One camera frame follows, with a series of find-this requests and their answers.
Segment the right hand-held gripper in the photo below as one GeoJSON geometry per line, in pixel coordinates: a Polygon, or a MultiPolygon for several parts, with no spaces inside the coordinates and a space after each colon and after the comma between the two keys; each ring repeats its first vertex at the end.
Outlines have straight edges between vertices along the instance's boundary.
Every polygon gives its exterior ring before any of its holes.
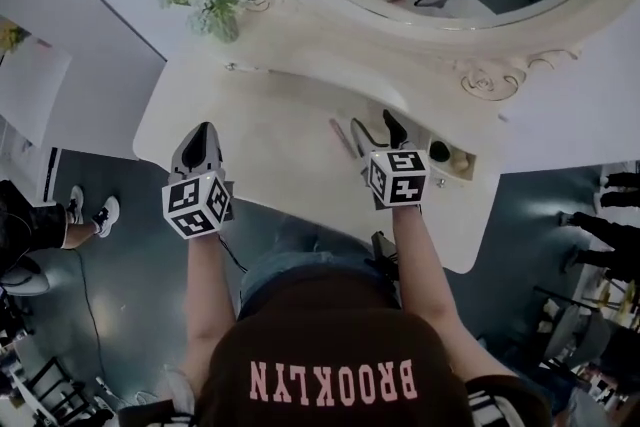
{"type": "Polygon", "coordinates": [[[390,146],[377,142],[359,119],[350,121],[357,152],[366,164],[364,179],[375,209],[420,206],[430,178],[427,152],[409,140],[405,127],[388,109],[383,110],[383,120],[390,146]]]}

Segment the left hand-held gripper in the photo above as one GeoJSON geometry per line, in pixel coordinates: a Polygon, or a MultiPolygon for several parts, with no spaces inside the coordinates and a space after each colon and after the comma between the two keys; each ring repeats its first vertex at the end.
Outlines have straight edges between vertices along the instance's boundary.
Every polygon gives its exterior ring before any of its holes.
{"type": "Polygon", "coordinates": [[[217,233],[234,219],[234,183],[225,180],[222,162],[211,122],[194,127],[173,153],[168,185],[162,188],[163,217],[185,240],[217,233]]]}

